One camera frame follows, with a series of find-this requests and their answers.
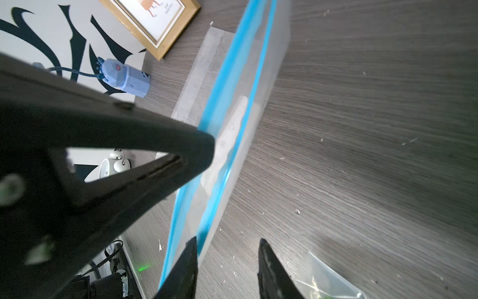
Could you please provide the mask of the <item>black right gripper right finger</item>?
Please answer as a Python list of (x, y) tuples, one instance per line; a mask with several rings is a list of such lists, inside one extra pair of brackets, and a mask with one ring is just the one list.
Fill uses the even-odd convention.
[(304, 299), (266, 239), (260, 240), (258, 265), (261, 299)]

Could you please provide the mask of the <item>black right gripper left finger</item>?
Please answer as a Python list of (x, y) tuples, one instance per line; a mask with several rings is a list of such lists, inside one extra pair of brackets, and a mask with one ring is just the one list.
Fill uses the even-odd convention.
[(197, 238), (193, 237), (154, 299), (195, 299), (197, 276)]

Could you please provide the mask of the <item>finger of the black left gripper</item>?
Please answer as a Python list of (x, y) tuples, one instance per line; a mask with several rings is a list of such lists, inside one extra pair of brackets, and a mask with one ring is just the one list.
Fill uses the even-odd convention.
[[(163, 157), (87, 181), (68, 151)], [(101, 250), (212, 163), (215, 140), (1, 56), (1, 297), (50, 299)]]

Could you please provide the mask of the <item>clear zip-top bag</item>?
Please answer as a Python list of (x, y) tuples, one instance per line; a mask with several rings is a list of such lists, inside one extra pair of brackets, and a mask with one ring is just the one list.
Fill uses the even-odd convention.
[(176, 192), (160, 284), (187, 242), (203, 261), (239, 178), (290, 41), (290, 1), (250, 1), (235, 32), (211, 27), (172, 117), (215, 139), (203, 173)]
[(361, 290), (312, 252), (305, 255), (293, 281), (305, 299), (367, 298)]

